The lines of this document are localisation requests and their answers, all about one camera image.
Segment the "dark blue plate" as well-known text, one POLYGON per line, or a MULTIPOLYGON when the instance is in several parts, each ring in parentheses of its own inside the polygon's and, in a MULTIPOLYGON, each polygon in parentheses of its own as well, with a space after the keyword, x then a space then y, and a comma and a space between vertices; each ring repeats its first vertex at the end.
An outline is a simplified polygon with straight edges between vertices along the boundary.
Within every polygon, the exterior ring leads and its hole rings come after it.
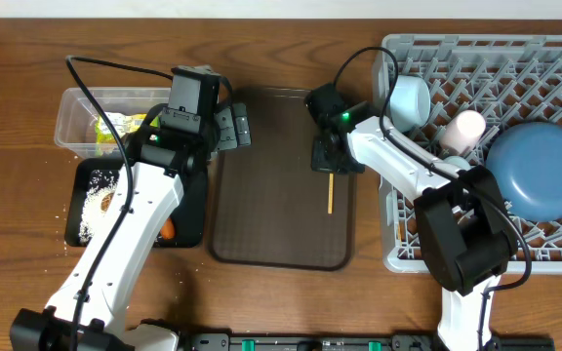
POLYGON ((489 149, 494 175, 510 211, 531 221, 562 217, 562 128, 533 122, 509 128, 489 149))

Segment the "light blue cup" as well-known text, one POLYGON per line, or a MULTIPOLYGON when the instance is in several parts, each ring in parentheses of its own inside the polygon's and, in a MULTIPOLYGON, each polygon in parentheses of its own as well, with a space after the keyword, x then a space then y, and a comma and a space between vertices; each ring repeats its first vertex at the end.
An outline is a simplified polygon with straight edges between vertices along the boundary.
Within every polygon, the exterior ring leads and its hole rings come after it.
POLYGON ((461 156, 448 156, 444 161, 450 165, 456 166, 459 170, 469 171, 470 164, 461 156))

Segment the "brown mushroom piece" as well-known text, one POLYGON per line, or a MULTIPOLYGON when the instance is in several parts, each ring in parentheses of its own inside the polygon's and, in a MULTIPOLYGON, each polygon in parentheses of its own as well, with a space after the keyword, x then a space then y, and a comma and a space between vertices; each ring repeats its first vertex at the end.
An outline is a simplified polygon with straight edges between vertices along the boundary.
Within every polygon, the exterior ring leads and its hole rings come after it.
POLYGON ((108 210, 108 208, 109 208, 109 206, 110 206, 111 200, 112 200, 112 198, 113 198, 113 195, 114 195, 114 193, 113 193, 113 192, 110 192, 110 193, 107 193, 107 194, 101 199, 101 202, 100 202, 100 210, 101 210, 103 213, 106 213, 106 212, 107 212, 107 210, 108 210))

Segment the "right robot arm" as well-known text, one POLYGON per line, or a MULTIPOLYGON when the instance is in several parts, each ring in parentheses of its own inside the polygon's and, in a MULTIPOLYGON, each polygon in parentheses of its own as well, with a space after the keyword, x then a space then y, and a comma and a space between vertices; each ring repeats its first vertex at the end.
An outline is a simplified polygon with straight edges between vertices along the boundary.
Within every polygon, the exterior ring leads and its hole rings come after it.
POLYGON ((412 202, 421 258, 442 288, 441 344, 486 349, 490 299, 517 251, 494 176, 482 166, 463 170, 429 154, 370 103, 348 105, 331 83, 312 90, 304 104, 319 129, 313 170, 370 168, 412 202))

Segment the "light blue bowl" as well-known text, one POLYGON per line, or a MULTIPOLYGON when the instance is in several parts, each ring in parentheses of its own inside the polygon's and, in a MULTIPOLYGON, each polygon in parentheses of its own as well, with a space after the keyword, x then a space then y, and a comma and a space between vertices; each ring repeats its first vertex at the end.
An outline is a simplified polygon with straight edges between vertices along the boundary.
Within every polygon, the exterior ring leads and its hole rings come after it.
POLYGON ((430 94, 422 78, 399 76, 388 107, 388 117, 401 133, 422 127, 430 113, 430 94))

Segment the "yellow green snack wrapper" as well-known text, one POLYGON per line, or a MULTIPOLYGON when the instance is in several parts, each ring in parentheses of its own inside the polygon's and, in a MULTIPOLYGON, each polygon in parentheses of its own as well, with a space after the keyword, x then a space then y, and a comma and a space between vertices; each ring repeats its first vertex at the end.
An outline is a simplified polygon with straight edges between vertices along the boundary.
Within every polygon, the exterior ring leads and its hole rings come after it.
MULTIPOLYGON (((106 116, 118 136, 123 138, 125 135, 132 134, 140 128, 146 114, 126 115, 118 112, 106 112, 106 116)), ((101 118, 95 124, 94 130, 96 133, 96 156, 108 155, 118 150, 113 134, 101 118)))

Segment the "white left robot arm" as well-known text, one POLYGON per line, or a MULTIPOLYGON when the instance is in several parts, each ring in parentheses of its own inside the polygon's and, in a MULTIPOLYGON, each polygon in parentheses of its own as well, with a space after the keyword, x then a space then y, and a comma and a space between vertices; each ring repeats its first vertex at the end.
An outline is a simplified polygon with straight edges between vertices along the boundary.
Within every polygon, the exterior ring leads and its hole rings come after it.
POLYGON ((160 322, 125 327, 133 289, 150 250, 180 206, 189 180, 213 153, 242 145, 228 80, 210 66, 173 68, 169 100, 139 128, 114 140, 123 160, 100 228, 41 312, 19 311, 15 350, 176 350, 180 335, 160 322))

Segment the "orange carrot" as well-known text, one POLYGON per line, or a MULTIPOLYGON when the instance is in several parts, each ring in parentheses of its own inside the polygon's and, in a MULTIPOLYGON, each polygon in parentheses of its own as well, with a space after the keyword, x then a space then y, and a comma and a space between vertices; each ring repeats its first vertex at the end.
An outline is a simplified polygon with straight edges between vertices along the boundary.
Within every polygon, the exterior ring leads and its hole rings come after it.
POLYGON ((163 240, 173 240, 176 236, 176 228, 172 220, 168 218, 160 229, 160 236, 163 240))

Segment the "pile of white rice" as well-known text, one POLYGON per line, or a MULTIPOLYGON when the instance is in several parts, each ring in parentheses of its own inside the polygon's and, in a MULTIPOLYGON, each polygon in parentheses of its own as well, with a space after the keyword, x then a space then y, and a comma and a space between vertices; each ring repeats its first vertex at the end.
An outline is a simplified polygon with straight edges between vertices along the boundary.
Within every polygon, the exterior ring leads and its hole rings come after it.
POLYGON ((106 215, 100 210, 101 199, 115 191, 119 173, 113 170, 94 170, 91 172, 88 189, 82 206, 78 239, 81 246, 86 246, 99 231, 106 215))

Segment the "pink cup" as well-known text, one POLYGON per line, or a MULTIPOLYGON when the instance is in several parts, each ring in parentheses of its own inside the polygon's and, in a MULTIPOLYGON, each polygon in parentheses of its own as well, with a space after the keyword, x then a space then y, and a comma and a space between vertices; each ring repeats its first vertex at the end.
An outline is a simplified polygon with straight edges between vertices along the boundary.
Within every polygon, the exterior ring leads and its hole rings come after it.
POLYGON ((465 110, 446 126, 439 144, 449 154, 462 156, 476 145, 485 129, 485 118, 479 112, 465 110))

